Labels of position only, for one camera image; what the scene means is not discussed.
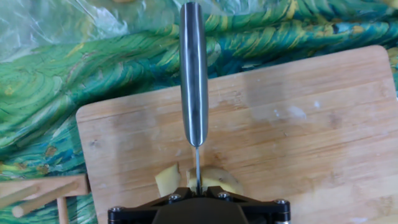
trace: bolt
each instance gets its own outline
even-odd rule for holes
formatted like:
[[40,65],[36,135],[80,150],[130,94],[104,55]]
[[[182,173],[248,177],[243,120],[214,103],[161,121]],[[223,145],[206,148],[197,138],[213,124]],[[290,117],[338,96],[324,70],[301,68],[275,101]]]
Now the bolt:
[[173,202],[173,201],[178,200],[180,198],[181,198],[181,195],[179,195],[179,194],[170,194],[169,201]]
[[122,207],[122,206],[116,206],[116,207],[110,208],[110,210],[112,212],[121,212],[123,209],[125,209],[125,207]]
[[286,204],[288,201],[285,199],[275,199],[274,200],[275,203],[280,204],[280,205],[284,205]]
[[229,196],[231,196],[228,192],[220,192],[217,194],[218,198],[228,198]]

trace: potato slice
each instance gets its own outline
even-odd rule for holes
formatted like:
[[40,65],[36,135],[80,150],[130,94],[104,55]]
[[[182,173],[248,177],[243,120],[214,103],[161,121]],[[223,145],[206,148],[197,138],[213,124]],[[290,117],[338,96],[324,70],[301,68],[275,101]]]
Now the potato slice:
[[388,6],[398,9],[398,0],[383,0]]
[[[228,171],[215,167],[204,166],[200,168],[202,190],[206,191],[207,187],[220,186],[224,190],[243,195],[243,186]],[[192,191],[196,191],[197,173],[196,168],[187,171],[188,186]]]
[[135,0],[113,0],[113,1],[118,3],[125,3],[125,2],[133,2]]
[[157,174],[155,180],[161,197],[175,192],[181,181],[178,163]]

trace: bamboo cutting board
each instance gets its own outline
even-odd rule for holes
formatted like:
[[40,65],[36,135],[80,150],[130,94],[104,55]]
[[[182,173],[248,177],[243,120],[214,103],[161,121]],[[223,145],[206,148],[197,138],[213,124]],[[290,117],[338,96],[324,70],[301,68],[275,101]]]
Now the bamboo cutting board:
[[[201,161],[245,195],[286,198],[292,223],[398,223],[398,104],[379,46],[209,80]],[[86,105],[77,113],[99,223],[154,200],[154,176],[194,167],[180,87]]]

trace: wooden stick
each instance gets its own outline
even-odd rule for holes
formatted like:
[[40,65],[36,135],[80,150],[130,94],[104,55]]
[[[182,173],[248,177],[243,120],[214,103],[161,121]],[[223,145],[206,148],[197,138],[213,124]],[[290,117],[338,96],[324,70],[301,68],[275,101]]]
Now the wooden stick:
[[58,217],[60,219],[60,224],[69,224],[67,198],[66,197],[57,198],[57,206],[58,206]]
[[55,190],[52,190],[46,194],[43,194],[35,199],[29,200],[25,203],[20,204],[19,206],[15,206],[12,209],[12,214],[16,218],[20,218],[29,212],[35,210],[36,208],[39,208],[46,203],[49,203],[59,197],[64,196],[65,194],[71,192],[72,190],[75,190],[78,187],[78,184],[76,182],[69,183],[67,185],[64,185],[63,187],[59,187]]
[[17,192],[14,192],[10,195],[7,195],[5,197],[0,198],[0,209],[18,202],[34,193],[36,193],[39,190],[39,188],[37,186],[30,186],[30,187],[26,187],[22,190],[18,190]]
[[88,185],[87,175],[78,174],[71,176],[58,176],[58,177],[42,177],[38,179],[18,179],[0,181],[0,198],[8,196],[18,190],[22,190],[26,187],[37,186],[39,189],[36,193],[24,198],[24,200],[31,200],[37,198],[53,189],[69,184],[70,182],[78,183],[78,187],[75,190],[64,195],[64,197],[87,195],[90,192]]

